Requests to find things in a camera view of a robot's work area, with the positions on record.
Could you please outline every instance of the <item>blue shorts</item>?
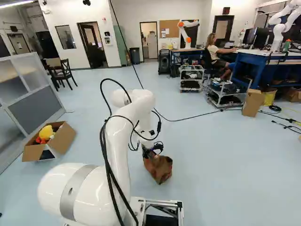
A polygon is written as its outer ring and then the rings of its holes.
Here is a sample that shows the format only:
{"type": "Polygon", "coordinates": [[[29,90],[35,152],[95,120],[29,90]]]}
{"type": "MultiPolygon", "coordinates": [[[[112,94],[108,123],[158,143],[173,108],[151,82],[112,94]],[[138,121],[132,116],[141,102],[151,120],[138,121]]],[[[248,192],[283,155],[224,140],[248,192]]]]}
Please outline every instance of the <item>blue shorts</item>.
{"type": "Polygon", "coordinates": [[[235,67],[235,63],[230,63],[230,64],[228,65],[228,68],[229,68],[231,71],[234,70],[234,67],[235,67]]]}

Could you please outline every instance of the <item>blonde hair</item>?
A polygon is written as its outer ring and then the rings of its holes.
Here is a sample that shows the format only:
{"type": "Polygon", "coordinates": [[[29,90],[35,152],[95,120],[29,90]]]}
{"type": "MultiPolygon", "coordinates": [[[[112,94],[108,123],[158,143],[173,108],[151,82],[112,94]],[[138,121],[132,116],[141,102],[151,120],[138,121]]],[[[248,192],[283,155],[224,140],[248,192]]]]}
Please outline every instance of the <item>blonde hair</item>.
{"type": "Polygon", "coordinates": [[[214,45],[214,39],[215,39],[215,33],[211,33],[210,35],[208,35],[207,43],[205,47],[208,48],[208,46],[214,45]]]}

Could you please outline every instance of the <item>white robotic arm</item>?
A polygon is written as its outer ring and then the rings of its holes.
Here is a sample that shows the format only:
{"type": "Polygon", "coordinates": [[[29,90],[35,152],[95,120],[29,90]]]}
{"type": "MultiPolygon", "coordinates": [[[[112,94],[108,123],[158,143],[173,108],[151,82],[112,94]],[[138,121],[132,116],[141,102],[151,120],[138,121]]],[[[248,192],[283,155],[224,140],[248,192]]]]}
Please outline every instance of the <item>white robotic arm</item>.
{"type": "MultiPolygon", "coordinates": [[[[155,106],[154,95],[148,90],[134,89],[130,92],[132,103],[129,103],[125,96],[122,90],[113,93],[114,104],[122,107],[115,115],[124,116],[133,124],[139,120],[139,129],[150,131],[150,113],[155,106]]],[[[121,117],[110,118],[105,127],[108,159],[118,184],[129,202],[131,193],[127,144],[132,129],[132,124],[121,117]]],[[[142,140],[142,144],[149,148],[154,145],[152,141],[147,140],[142,140]]],[[[127,209],[115,187],[114,193],[119,212],[122,218],[125,218],[127,209]]],[[[56,166],[41,180],[38,199],[44,210],[60,216],[62,221],[70,226],[120,225],[110,196],[104,166],[82,163],[56,166]]],[[[126,223],[126,226],[132,225],[134,224],[131,221],[126,223]]]]}
{"type": "Polygon", "coordinates": [[[273,41],[273,45],[271,47],[271,51],[273,52],[279,51],[279,48],[283,40],[282,33],[289,31],[294,21],[301,15],[300,6],[301,6],[301,0],[292,0],[290,1],[290,3],[287,4],[287,6],[281,12],[276,13],[269,20],[270,25],[276,24],[276,26],[274,27],[275,38],[273,41]],[[287,22],[285,24],[281,24],[281,17],[290,14],[295,6],[299,6],[299,7],[288,17],[287,22]]]}
{"type": "Polygon", "coordinates": [[[198,26],[199,25],[199,22],[198,20],[194,20],[193,22],[189,22],[189,21],[181,21],[178,23],[178,27],[181,31],[181,34],[184,38],[184,41],[186,43],[185,45],[185,49],[190,49],[191,48],[191,38],[188,37],[184,27],[194,27],[194,26],[198,26]]]}

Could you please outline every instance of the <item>cardboard box on floor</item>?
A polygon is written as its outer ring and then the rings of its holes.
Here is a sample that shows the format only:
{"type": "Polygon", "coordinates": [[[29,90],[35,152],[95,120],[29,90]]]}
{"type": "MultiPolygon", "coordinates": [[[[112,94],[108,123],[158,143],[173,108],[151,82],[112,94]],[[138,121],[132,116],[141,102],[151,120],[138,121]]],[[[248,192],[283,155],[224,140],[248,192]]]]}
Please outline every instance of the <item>cardboard box on floor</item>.
{"type": "Polygon", "coordinates": [[[290,102],[301,102],[301,89],[291,87],[285,94],[285,98],[290,102]]]}
{"type": "Polygon", "coordinates": [[[74,140],[76,131],[65,121],[48,123],[53,128],[58,128],[54,137],[47,144],[34,145],[34,141],[39,136],[35,134],[25,145],[22,161],[44,161],[60,157],[65,154],[74,140]]]}
{"type": "Polygon", "coordinates": [[[256,117],[260,106],[264,103],[264,99],[265,95],[260,90],[248,89],[242,115],[256,117]]]}

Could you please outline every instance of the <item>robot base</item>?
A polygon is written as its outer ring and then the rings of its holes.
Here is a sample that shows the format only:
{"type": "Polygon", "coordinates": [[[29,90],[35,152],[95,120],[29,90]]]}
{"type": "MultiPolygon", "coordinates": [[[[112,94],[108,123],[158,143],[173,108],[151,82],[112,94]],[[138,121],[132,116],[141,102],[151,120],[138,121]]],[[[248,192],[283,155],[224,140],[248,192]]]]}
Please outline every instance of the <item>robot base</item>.
{"type": "MultiPolygon", "coordinates": [[[[183,226],[184,211],[181,201],[146,200],[132,197],[130,205],[137,216],[139,226],[183,226]],[[146,214],[150,207],[161,211],[163,214],[146,214]]],[[[125,217],[125,225],[136,226],[129,213],[125,217]]]]}

